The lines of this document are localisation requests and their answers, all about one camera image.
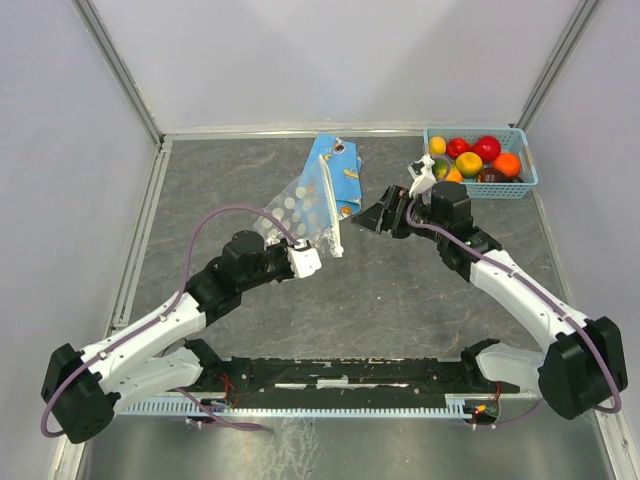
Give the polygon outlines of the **clear zip top bag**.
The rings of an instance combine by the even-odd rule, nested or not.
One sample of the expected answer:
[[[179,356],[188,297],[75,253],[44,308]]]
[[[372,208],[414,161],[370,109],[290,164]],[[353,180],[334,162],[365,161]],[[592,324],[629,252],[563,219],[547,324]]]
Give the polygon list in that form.
[[[309,240],[321,256],[341,258],[339,215],[326,156],[307,163],[302,173],[264,211],[296,239]]]

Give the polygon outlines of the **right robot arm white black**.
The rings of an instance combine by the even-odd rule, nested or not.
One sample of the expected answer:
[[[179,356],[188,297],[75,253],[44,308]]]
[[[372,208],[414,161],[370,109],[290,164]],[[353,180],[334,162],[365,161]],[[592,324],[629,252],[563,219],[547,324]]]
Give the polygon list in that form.
[[[508,383],[534,393],[567,420],[589,410],[621,410],[628,377],[618,326],[608,317],[591,319],[568,306],[520,268],[475,225],[463,184],[445,181],[416,195],[392,185],[352,221],[376,234],[434,241],[450,270],[490,295],[537,342],[536,351],[495,340],[478,345],[474,357],[458,368],[467,389]]]

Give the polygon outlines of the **dark red purple fruit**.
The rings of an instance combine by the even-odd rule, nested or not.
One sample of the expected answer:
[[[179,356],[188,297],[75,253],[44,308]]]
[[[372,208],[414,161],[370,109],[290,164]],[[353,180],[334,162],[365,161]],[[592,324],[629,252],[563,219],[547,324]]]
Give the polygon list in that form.
[[[494,167],[482,169],[476,177],[478,183],[506,183],[509,177]]]

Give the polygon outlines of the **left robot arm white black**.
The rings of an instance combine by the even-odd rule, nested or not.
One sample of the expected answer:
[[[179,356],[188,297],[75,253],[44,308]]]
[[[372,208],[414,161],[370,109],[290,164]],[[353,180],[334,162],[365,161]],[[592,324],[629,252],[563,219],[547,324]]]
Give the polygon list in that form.
[[[51,354],[41,389],[46,403],[42,434],[55,437],[48,427],[55,419],[59,435],[84,443],[148,396],[192,385],[212,389],[221,378],[215,354],[183,347],[162,360],[158,353],[239,307],[245,292],[307,278],[320,267],[318,252],[307,240],[266,245],[254,231],[236,233],[219,256],[156,310],[106,339],[79,350],[64,344]]]

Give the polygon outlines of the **green orange mango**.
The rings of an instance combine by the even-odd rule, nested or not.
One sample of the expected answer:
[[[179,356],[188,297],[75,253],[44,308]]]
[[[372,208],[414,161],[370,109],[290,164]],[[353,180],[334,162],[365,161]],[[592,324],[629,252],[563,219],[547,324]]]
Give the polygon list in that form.
[[[449,181],[460,183],[463,181],[463,176],[457,166],[450,160],[444,158],[436,158],[432,167],[434,177],[438,181]]]

